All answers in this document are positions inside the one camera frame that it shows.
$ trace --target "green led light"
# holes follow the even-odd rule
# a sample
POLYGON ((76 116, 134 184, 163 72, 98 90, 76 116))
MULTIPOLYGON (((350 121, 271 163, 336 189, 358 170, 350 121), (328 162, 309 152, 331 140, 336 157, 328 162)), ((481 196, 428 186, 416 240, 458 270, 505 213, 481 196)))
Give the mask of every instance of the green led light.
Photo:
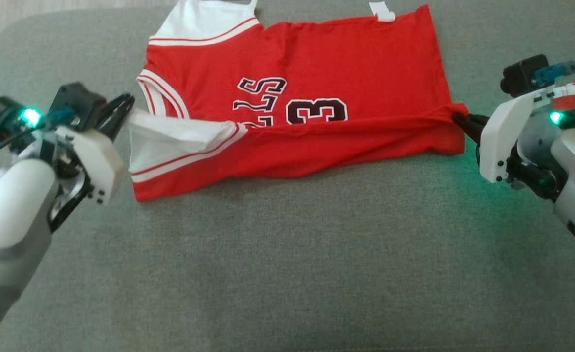
POLYGON ((549 115, 549 117, 551 118, 551 121, 558 125, 559 122, 561 121, 561 119, 563 118, 563 114, 562 113, 558 113, 558 112, 553 112, 549 115))
POLYGON ((22 111, 20 114, 20 118, 26 122, 28 127, 35 127, 40 122, 40 118, 42 118, 42 114, 38 112, 38 110, 33 108, 27 108, 22 111))

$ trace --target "armhole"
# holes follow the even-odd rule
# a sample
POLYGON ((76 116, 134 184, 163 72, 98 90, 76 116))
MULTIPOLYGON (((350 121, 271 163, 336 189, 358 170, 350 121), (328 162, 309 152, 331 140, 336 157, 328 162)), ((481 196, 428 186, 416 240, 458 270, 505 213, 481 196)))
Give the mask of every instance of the armhole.
POLYGON ((178 118, 189 119, 190 114, 181 96, 166 81, 155 73, 144 69, 137 78, 146 98, 149 112, 162 116, 168 115, 167 104, 172 105, 178 118))

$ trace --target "wooden floor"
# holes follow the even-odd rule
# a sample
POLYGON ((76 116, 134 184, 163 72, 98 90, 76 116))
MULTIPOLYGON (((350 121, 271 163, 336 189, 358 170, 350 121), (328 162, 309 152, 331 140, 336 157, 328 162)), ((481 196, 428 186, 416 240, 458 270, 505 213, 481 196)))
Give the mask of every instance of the wooden floor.
POLYGON ((0 0, 0 31, 35 14, 99 7, 141 7, 175 4, 177 0, 0 0))

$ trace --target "red basketball jersey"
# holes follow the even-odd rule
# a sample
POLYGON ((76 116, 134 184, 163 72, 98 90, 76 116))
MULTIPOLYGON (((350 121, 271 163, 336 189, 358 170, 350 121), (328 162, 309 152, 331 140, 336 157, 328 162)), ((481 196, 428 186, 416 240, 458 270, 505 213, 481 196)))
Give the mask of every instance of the red basketball jersey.
POLYGON ((264 28, 251 4, 180 0, 138 77, 129 119, 138 201, 227 177, 298 177, 411 154, 464 152, 427 6, 264 28))

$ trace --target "blue connector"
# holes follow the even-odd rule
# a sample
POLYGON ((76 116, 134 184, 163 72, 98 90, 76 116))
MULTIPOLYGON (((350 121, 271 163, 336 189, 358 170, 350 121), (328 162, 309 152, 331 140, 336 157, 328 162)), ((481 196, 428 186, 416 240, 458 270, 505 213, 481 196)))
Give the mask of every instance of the blue connector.
POLYGON ((72 120, 75 118, 75 109, 71 107, 64 107, 63 109, 59 109, 56 111, 51 111, 48 113, 48 118, 51 122, 53 122, 56 126, 62 125, 70 125, 72 120))
POLYGON ((552 66, 538 69, 535 72, 535 84, 538 87, 546 87, 555 83, 561 77, 570 76, 575 73, 575 62, 562 62, 552 66))

